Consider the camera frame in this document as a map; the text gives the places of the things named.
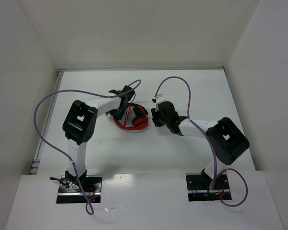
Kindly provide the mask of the red black headphones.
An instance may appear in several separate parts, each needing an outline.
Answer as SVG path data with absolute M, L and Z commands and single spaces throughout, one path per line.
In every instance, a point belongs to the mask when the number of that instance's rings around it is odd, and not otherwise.
M 132 125 L 127 126 L 128 119 L 131 116 L 131 109 L 133 110 L 135 117 L 132 119 Z M 128 103 L 128 107 L 124 115 L 125 120 L 123 125 L 117 119 L 113 118 L 114 123 L 121 129 L 128 131 L 140 131 L 148 126 L 148 111 L 142 105 Z

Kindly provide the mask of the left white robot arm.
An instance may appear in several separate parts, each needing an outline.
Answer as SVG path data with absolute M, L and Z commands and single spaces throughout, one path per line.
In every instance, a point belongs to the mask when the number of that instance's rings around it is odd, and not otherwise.
M 105 97 L 89 102 L 76 100 L 72 103 L 63 122 L 63 131 L 68 140 L 68 155 L 72 159 L 65 171 L 65 178 L 76 191 L 85 189 L 87 185 L 86 146 L 93 136 L 97 118 L 110 114 L 113 118 L 121 119 L 134 94 L 132 87 L 126 85 L 121 91 L 109 91 Z

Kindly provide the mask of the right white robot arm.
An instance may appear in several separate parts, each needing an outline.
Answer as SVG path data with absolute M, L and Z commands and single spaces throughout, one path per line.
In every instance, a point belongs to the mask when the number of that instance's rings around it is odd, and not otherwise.
M 201 172 L 201 184 L 213 188 L 218 176 L 233 164 L 250 146 L 248 139 L 228 117 L 219 121 L 192 120 L 180 116 L 173 103 L 164 101 L 151 109 L 156 127 L 166 126 L 179 136 L 204 138 L 212 147 L 213 160 Z

